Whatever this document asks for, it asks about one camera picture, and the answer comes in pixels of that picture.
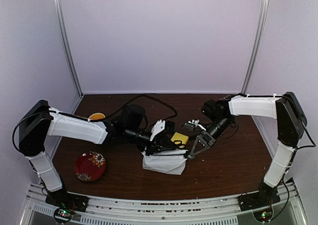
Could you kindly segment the white drawstring pouch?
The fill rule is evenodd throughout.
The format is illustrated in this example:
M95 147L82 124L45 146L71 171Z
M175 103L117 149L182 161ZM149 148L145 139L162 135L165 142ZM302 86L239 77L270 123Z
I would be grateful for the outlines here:
M142 167L145 170L170 174L170 175L181 175L185 169L187 158L185 154L187 150L173 150L173 151L183 151L184 158L180 156L150 156L145 157L146 153L143 152L143 162Z

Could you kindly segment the black handled scissors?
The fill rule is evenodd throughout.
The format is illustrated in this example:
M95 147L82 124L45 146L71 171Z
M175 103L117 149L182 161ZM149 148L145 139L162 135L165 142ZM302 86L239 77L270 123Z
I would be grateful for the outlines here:
M186 144L181 140L175 140L173 143L177 146L178 149L184 149Z

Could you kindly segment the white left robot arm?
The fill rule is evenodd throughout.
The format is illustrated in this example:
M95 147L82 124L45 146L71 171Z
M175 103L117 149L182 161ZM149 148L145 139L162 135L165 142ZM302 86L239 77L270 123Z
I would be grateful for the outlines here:
M46 100L38 101L18 123L18 150L34 166L52 199L60 207L71 203L61 176L45 151L47 136L67 137L105 144L111 137L122 137L136 144L143 155L143 169L170 175L181 175L186 166L186 150L167 136L169 125L158 120L151 131L140 129L146 117L143 107L136 104L124 106L118 119L109 121L89 119L68 114L49 106Z

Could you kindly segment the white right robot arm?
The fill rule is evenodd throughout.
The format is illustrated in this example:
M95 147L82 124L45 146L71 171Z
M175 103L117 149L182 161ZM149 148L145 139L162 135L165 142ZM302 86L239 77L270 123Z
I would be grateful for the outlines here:
M292 166L299 142L307 132L308 121L296 95L291 91L272 95L231 94L217 101L206 101L201 111L212 123L196 136L188 158L210 149L234 124L236 117L275 121L276 151L254 198L258 205L265 206L273 199L277 186Z

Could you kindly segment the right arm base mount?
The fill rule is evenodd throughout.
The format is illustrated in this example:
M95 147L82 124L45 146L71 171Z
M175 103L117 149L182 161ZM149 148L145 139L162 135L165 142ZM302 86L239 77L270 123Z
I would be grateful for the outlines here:
M281 199L278 194L268 197L267 195L262 195L259 191L250 194L245 193L238 196L238 204L242 212L268 207L271 204L275 204L280 201Z

